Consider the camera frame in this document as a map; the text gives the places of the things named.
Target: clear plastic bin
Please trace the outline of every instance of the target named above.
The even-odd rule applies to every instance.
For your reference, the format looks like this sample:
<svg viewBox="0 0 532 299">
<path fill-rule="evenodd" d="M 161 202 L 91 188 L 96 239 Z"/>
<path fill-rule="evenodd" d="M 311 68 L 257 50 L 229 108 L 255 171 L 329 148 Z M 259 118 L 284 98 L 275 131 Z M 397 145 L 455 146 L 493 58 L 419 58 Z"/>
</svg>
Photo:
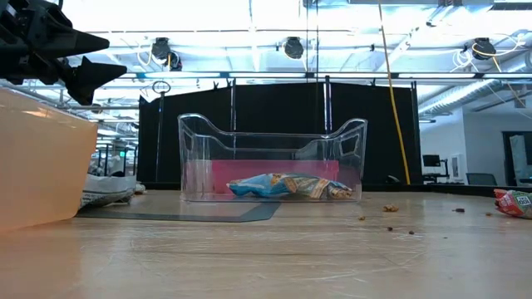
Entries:
<svg viewBox="0 0 532 299">
<path fill-rule="evenodd" d="M 227 184 L 259 174 L 290 173 L 340 182 L 352 189 L 347 200 L 360 199 L 366 129 L 366 120 L 352 119 L 330 135 L 224 132 L 202 115 L 181 115 L 181 197 L 189 201 L 286 200 L 237 197 Z"/>
</svg>

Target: yellow cable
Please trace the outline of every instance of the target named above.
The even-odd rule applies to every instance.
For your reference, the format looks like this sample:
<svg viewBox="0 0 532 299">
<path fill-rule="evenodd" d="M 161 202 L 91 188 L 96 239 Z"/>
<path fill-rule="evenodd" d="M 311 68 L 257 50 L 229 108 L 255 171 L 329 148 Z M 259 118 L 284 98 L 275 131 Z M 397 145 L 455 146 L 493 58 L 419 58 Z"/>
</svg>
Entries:
<svg viewBox="0 0 532 299">
<path fill-rule="evenodd" d="M 493 58 L 493 62 L 495 63 L 495 66 L 497 67 L 497 70 L 499 70 L 499 72 L 502 72 L 502 69 L 500 68 L 500 65 L 499 65 L 499 62 L 497 61 L 497 59 L 495 57 L 491 57 L 491 58 Z M 510 90 L 512 91 L 512 94 L 514 94 L 515 99 L 517 99 L 521 103 L 521 105 L 525 106 L 525 102 L 523 100 L 521 100 L 521 98 L 519 97 L 517 92 L 515 92 L 515 90 L 510 85 L 510 83 L 506 82 L 506 85 L 510 88 Z"/>
<path fill-rule="evenodd" d="M 405 144 L 402 141 L 401 125 L 399 124 L 399 116 L 397 116 L 396 98 L 393 94 L 392 72 L 390 70 L 390 62 L 388 61 L 386 33 L 384 32 L 384 20 L 382 19 L 382 4 L 381 0 L 377 1 L 379 3 L 379 16 L 381 17 L 382 42 L 384 43 L 384 57 L 386 58 L 386 67 L 388 71 L 388 83 L 390 87 L 390 99 L 392 100 L 393 117 L 396 121 L 397 135 L 399 136 L 399 144 L 401 145 L 402 163 L 405 166 L 406 184 L 410 184 L 410 171 L 408 171 L 408 162 L 406 161 Z"/>
</svg>

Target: wooden table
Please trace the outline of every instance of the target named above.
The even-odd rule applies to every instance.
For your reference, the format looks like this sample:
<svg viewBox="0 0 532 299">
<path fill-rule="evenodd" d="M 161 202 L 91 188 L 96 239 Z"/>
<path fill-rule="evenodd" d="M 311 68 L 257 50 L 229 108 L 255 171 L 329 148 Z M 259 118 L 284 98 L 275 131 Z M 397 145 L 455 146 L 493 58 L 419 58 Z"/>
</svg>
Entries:
<svg viewBox="0 0 532 299">
<path fill-rule="evenodd" d="M 388 203 L 400 210 L 383 213 Z M 445 194 L 285 203 L 255 223 L 74 218 L 0 236 L 9 299 L 530 298 L 531 273 L 532 221 Z"/>
</svg>

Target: ceiling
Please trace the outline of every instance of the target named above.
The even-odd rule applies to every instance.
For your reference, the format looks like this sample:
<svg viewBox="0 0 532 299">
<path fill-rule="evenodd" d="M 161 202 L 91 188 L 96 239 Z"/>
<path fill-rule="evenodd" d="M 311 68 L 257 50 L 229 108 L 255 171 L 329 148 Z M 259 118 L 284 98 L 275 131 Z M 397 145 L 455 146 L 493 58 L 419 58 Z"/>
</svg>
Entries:
<svg viewBox="0 0 532 299">
<path fill-rule="evenodd" d="M 460 54 L 476 37 L 488 37 L 497 49 L 497 60 L 505 62 L 524 55 L 532 46 L 529 10 L 490 10 L 491 5 L 467 5 L 490 1 L 464 0 L 465 6 L 438 7 L 428 4 L 384 5 L 383 24 L 392 72 L 497 72 L 492 60 L 478 61 Z M 86 55 L 93 62 L 122 64 L 128 73 L 165 71 L 150 60 L 150 44 L 168 37 L 183 63 L 183 72 L 386 72 L 384 42 L 380 31 L 378 5 L 335 5 L 305 9 L 300 0 L 64 0 L 63 12 L 74 28 L 108 39 L 110 47 Z M 301 60 L 283 53 L 287 37 L 299 37 L 305 48 Z M 72 65 L 80 56 L 69 57 Z M 124 76 L 97 90 L 98 105 L 137 105 L 139 96 L 155 98 L 155 79 Z M 171 85 L 171 94 L 207 90 L 213 81 L 219 87 L 225 79 L 162 78 Z M 237 84 L 268 84 L 307 79 L 242 78 Z M 420 103 L 453 86 L 468 85 L 476 79 L 417 80 Z M 371 80 L 337 78 L 356 84 Z M 410 86 L 411 80 L 394 80 L 395 86 Z M 386 78 L 377 81 L 387 85 Z M 62 86 L 43 86 L 30 81 L 26 88 L 55 101 L 67 102 Z M 503 99 L 508 90 L 495 91 Z M 525 93 L 522 100 L 531 97 Z M 490 103 L 491 95 L 470 103 L 466 109 Z M 495 105 L 479 113 L 513 113 L 513 102 Z M 90 119 L 138 119 L 138 110 L 74 111 Z"/>
</svg>

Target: chip bag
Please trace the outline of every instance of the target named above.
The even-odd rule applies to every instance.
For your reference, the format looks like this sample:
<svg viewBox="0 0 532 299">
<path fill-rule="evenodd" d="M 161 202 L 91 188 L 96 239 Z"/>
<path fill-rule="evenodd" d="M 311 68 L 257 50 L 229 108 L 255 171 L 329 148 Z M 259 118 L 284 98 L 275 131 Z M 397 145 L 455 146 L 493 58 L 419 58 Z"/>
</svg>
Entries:
<svg viewBox="0 0 532 299">
<path fill-rule="evenodd" d="M 253 194 L 271 198 L 300 194 L 311 199 L 350 199 L 352 189 L 339 182 L 306 174 L 261 174 L 227 184 L 237 196 Z"/>
<path fill-rule="evenodd" d="M 495 197 L 495 205 L 499 212 L 514 217 L 532 219 L 532 194 L 495 189 Z"/>
</svg>

